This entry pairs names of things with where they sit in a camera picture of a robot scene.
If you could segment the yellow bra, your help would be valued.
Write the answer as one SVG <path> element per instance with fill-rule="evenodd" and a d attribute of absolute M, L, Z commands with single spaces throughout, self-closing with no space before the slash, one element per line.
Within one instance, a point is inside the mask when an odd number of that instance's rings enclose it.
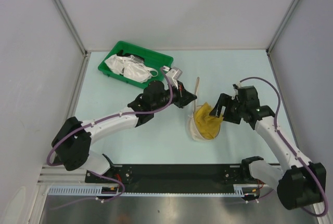
<path fill-rule="evenodd" d="M 206 140 L 212 140 L 217 137 L 220 131 L 223 116 L 211 116 L 213 108 L 205 102 L 194 112 L 194 121 L 200 135 Z"/>

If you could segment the beige mesh laundry bag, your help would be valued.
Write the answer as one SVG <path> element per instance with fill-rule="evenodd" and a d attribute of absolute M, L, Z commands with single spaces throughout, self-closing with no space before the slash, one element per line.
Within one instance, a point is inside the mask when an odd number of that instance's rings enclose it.
<path fill-rule="evenodd" d="M 200 135 L 200 133 L 196 127 L 196 124 L 194 121 L 194 112 L 199 108 L 199 106 L 201 106 L 201 105 L 197 105 L 197 100 L 193 101 L 192 112 L 191 112 L 190 116 L 188 117 L 188 122 L 187 122 L 188 132 L 191 135 L 192 139 L 195 141 L 201 141 L 201 142 L 211 141 L 211 140 L 204 139 Z"/>

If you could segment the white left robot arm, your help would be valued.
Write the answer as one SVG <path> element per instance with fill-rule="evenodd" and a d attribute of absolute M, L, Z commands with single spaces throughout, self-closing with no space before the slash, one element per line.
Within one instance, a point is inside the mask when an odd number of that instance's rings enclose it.
<path fill-rule="evenodd" d="M 118 131 L 139 127 L 171 104 L 182 109 L 196 99 L 182 82 L 165 89 L 161 81 L 153 81 L 118 113 L 86 122 L 75 116 L 68 118 L 53 139 L 52 149 L 67 171 L 83 168 L 96 173 L 103 182 L 110 182 L 115 170 L 104 154 L 91 151 L 93 143 Z"/>

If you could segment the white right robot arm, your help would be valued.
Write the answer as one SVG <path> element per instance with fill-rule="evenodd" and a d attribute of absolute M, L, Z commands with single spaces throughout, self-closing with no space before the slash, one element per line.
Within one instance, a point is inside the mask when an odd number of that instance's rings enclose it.
<path fill-rule="evenodd" d="M 258 156 L 243 159 L 241 179 L 246 183 L 256 179 L 264 182 L 276 191 L 281 204 L 288 210 L 324 203 L 326 213 L 325 167 L 322 163 L 313 163 L 284 137 L 277 114 L 269 106 L 260 104 L 254 86 L 234 85 L 234 90 L 234 96 L 220 94 L 210 116 L 222 116 L 224 121 L 234 124 L 248 123 L 263 138 L 280 164 L 280 167 L 272 166 Z"/>

